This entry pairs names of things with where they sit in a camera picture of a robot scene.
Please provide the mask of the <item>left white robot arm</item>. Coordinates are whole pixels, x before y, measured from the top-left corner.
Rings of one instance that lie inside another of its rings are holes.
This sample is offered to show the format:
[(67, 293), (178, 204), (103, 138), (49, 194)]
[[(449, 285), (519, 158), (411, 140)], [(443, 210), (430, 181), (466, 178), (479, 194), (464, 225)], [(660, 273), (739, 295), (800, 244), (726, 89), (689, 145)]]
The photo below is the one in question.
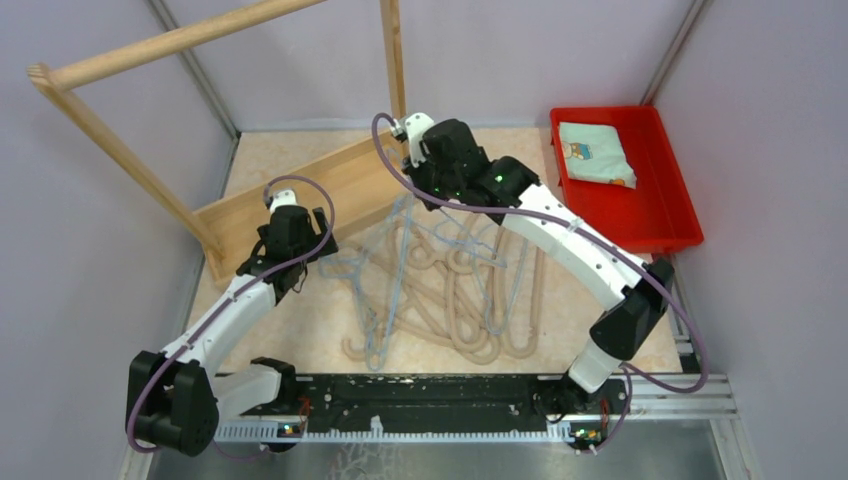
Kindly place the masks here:
[(249, 330), (301, 290), (309, 263), (338, 250), (334, 203), (308, 210), (291, 189), (264, 193), (263, 201), (270, 219), (225, 292), (180, 337), (131, 361), (124, 424), (133, 450), (165, 448), (194, 457), (223, 421), (261, 406), (277, 414), (297, 406), (300, 388), (288, 363), (259, 358), (239, 372), (219, 373)]

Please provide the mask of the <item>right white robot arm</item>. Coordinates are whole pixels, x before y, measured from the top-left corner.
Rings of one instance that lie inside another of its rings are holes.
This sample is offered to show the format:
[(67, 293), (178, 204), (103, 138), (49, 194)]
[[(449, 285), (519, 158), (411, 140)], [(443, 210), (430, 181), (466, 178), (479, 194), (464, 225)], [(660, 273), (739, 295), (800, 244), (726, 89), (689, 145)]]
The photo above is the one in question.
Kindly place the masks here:
[(622, 251), (562, 204), (515, 157), (488, 157), (470, 127), (423, 113), (386, 116), (392, 137), (408, 146), (394, 176), (429, 210), (449, 207), (488, 216), (538, 247), (594, 295), (603, 312), (582, 351), (555, 387), (538, 393), (543, 415), (590, 411), (602, 386), (632, 360), (669, 306), (674, 269)]

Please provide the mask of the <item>blue wire hanger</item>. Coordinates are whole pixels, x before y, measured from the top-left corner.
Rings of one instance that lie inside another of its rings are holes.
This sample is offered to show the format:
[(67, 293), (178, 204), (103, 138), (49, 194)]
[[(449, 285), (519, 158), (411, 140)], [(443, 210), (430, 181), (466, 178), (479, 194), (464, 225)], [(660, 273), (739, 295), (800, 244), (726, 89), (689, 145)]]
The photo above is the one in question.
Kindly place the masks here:
[(462, 352), (482, 347), (484, 339), (498, 339), (512, 356), (524, 358), (536, 348), (541, 318), (539, 310), (544, 286), (544, 255), (536, 251), (531, 289), (528, 340), (524, 348), (512, 343), (509, 320), (521, 287), (528, 242), (522, 244), (517, 262), (509, 262), (511, 236), (497, 230), (494, 244), (482, 244), (471, 231), (476, 219), (469, 217), (454, 238), (441, 238), (436, 232), (410, 232), (415, 242), (409, 247), (409, 267), (431, 268), (444, 278), (445, 316), (451, 341)]
[(320, 260), (318, 266), (323, 277), (340, 280), (349, 288), (359, 329), (364, 337), (364, 349), (374, 349), (379, 343), (381, 308), (369, 296), (362, 282), (363, 262), (336, 254)]
[(412, 224), (413, 199), (410, 195), (399, 197), (393, 204), (389, 214), (380, 221), (366, 237), (363, 257), (385, 278), (377, 285), (381, 287), (381, 325), (378, 330), (379, 343), (374, 349), (365, 350), (365, 365), (372, 372), (381, 371), (387, 363), (391, 340), (396, 331), (396, 325), (401, 315), (403, 300), (404, 268), (403, 251), (409, 234), (396, 229), (396, 221)]
[(481, 273), (484, 268), (504, 269), (508, 265), (509, 236), (500, 227), (476, 226), (478, 218), (462, 222), (446, 215), (434, 225), (411, 217), (399, 222), (403, 235), (402, 258), (419, 270), (442, 266), (461, 275)]

